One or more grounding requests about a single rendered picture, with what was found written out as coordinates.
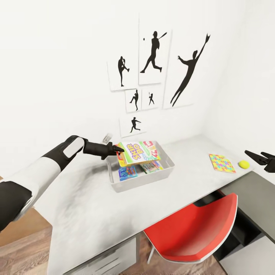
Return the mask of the toy box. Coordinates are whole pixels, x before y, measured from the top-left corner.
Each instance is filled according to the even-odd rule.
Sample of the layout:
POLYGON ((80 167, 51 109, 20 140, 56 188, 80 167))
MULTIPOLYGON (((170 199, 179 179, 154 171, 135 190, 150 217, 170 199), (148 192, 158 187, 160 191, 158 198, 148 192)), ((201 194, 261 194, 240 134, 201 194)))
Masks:
POLYGON ((120 181, 118 170, 119 168, 121 168, 121 166, 118 161, 118 156, 107 156, 106 161, 108 166, 109 181, 116 193, 126 191, 131 188, 136 188, 144 184, 152 183, 154 181, 158 181, 164 178, 168 178, 170 173, 174 170, 175 164, 170 159, 170 157, 166 154, 166 152, 162 149, 162 147, 159 145, 157 141, 153 141, 153 143, 161 158, 157 161, 157 163, 163 168, 163 170, 156 171, 153 173, 146 174, 143 171, 143 169, 139 166, 139 164, 133 165, 136 168, 138 177, 120 181))

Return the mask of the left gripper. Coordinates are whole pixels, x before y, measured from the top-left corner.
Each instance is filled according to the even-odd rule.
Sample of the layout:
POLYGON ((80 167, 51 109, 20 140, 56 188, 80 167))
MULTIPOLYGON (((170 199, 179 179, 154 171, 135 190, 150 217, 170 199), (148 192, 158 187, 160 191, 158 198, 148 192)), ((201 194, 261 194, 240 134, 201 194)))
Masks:
POLYGON ((113 143, 110 141, 107 145, 95 143, 93 155, 101 156, 101 160, 105 160, 108 155, 117 155, 116 151, 125 152, 123 148, 113 145, 113 143))

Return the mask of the tennis ball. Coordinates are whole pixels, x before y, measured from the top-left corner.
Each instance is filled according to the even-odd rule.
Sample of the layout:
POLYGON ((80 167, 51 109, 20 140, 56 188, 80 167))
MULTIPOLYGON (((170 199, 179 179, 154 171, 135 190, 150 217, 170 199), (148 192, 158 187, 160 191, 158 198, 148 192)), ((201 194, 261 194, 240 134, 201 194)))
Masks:
POLYGON ((240 166, 241 168, 249 168, 250 163, 247 162, 246 160, 242 160, 241 162, 239 162, 239 166, 240 166))

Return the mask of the board game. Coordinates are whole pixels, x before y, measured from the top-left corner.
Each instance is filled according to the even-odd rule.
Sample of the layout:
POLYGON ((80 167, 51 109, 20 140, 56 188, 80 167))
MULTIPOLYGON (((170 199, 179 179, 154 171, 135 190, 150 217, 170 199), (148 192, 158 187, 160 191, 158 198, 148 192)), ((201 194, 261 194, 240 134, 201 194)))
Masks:
POLYGON ((133 165, 147 162, 156 162, 161 159, 153 141, 120 142, 116 146, 125 150, 125 152, 116 151, 121 168, 132 167, 133 165))
POLYGON ((139 166, 143 169, 143 171, 146 174, 163 170, 163 168, 157 162, 147 162, 147 163, 139 164, 139 166))
POLYGON ((120 176, 120 181, 138 177, 135 166, 119 168, 118 172, 119 172, 119 176, 120 176))

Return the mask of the jigsaw puzzle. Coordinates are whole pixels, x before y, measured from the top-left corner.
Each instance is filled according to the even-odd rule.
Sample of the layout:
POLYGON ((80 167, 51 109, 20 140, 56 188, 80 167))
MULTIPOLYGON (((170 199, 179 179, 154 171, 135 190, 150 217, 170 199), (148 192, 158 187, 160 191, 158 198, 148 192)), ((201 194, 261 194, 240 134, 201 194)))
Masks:
POLYGON ((225 171, 230 173, 236 173, 235 169, 233 168, 230 160, 224 159, 225 156, 223 155, 214 155, 209 154, 210 159, 213 163, 214 169, 218 171, 225 171))

